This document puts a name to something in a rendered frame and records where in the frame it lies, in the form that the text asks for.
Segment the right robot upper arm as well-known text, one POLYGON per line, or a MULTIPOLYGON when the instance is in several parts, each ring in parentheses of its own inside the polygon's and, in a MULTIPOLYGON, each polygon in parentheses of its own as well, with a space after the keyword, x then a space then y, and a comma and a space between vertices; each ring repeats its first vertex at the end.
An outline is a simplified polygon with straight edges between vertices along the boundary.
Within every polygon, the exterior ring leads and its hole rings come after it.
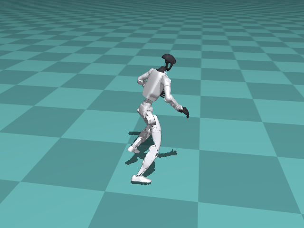
POLYGON ((162 76, 161 84, 164 88, 165 98, 164 101, 166 103, 172 102, 170 95, 171 95, 171 80, 167 76, 162 76))

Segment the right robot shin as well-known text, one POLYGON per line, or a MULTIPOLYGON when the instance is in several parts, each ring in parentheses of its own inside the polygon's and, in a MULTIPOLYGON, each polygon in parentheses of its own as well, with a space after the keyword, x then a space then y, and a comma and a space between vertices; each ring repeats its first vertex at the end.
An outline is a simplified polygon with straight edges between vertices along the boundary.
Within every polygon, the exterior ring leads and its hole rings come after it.
POLYGON ((151 147, 150 150, 148 151, 148 153, 146 154, 143 162, 142 162, 142 166, 137 173, 137 177, 141 177, 141 175, 150 167, 150 165, 153 163, 153 161, 158 156, 158 154, 157 155, 156 154, 157 154, 157 148, 156 147, 151 147))

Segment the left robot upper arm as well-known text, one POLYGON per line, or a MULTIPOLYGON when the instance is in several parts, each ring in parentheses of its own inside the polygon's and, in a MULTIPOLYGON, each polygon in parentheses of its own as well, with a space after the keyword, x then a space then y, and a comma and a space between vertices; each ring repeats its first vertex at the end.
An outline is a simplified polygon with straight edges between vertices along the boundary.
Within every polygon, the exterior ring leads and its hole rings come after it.
POLYGON ((139 85, 142 85, 144 83, 145 79, 148 79, 150 73, 152 72, 152 70, 154 70, 154 68, 151 68, 148 72, 144 73, 143 75, 141 75, 140 77, 137 78, 137 83, 139 85))

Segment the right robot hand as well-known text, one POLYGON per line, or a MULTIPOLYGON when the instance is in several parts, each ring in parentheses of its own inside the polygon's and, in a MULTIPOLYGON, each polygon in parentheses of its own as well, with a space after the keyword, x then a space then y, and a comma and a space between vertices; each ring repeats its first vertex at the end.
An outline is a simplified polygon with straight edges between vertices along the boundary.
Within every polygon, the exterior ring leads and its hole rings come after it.
POLYGON ((184 113, 185 115, 187 115, 187 118, 189 118, 189 112, 186 109, 186 107, 182 107, 182 108, 183 108, 183 110, 179 110, 179 112, 184 113))

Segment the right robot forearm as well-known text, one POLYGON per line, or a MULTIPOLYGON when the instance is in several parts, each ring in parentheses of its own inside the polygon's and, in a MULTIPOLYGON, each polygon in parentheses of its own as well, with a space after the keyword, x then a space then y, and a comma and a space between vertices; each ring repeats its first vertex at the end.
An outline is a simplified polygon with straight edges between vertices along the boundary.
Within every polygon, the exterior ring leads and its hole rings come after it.
POLYGON ((177 111, 183 110, 182 106, 179 103, 177 103, 177 101, 174 99, 172 95, 170 95, 170 98, 172 100, 172 102, 170 102, 170 105, 173 106, 175 110, 177 111))

